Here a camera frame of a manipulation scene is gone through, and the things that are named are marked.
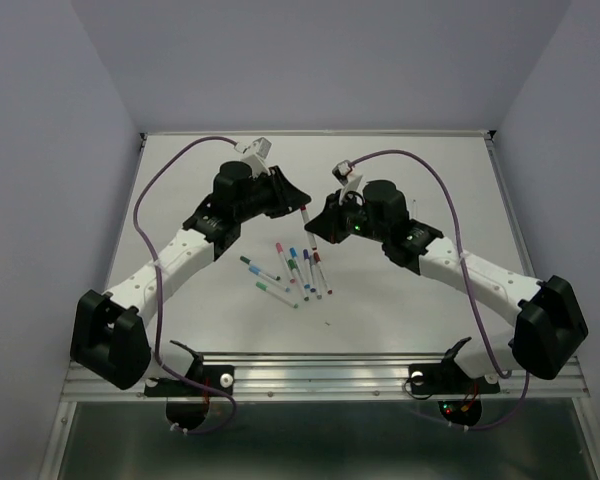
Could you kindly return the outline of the dark red cap marker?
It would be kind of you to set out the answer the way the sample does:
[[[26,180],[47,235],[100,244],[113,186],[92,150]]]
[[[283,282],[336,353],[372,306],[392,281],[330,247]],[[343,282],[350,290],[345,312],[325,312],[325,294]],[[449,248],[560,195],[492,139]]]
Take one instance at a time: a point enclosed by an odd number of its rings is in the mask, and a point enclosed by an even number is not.
[[[325,291],[326,291],[327,295],[332,295],[333,294],[333,290],[332,290],[332,288],[331,288],[331,286],[330,286],[330,284],[329,284],[329,282],[327,280],[326,273],[325,273],[325,270],[324,270],[324,267],[323,267],[323,262],[321,260],[320,255],[319,255],[319,252],[318,251],[314,251],[313,252],[313,257],[314,257],[314,262],[316,264],[316,268],[317,268],[317,270],[319,272],[320,278],[321,278],[322,283],[324,285]]]

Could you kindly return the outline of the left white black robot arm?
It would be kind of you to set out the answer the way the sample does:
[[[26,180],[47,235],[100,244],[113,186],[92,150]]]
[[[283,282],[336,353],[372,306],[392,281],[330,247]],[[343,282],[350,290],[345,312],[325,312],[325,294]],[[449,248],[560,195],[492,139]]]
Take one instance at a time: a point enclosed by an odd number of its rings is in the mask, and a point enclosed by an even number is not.
[[[121,390],[134,386],[156,364],[179,393],[195,392],[202,369],[186,359],[166,365],[162,340],[148,339],[149,323],[163,326],[166,301],[239,239],[243,223],[260,215],[280,218],[310,201],[277,166],[254,174],[241,161],[222,164],[211,193],[166,247],[150,246],[150,261],[126,280],[79,299],[71,359]]]

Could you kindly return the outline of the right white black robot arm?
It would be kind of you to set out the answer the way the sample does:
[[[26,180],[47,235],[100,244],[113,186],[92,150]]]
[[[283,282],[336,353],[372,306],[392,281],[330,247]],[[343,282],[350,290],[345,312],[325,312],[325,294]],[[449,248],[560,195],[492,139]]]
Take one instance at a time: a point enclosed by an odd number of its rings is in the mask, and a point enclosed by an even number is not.
[[[466,294],[471,305],[486,306],[511,326],[510,335],[454,345],[452,359],[440,366],[441,381],[452,390],[511,370],[553,380],[588,335],[567,280],[519,275],[461,251],[441,231],[413,219],[405,196],[389,181],[372,181],[361,193],[328,195],[305,229],[331,244],[351,235],[376,241],[393,264]]]

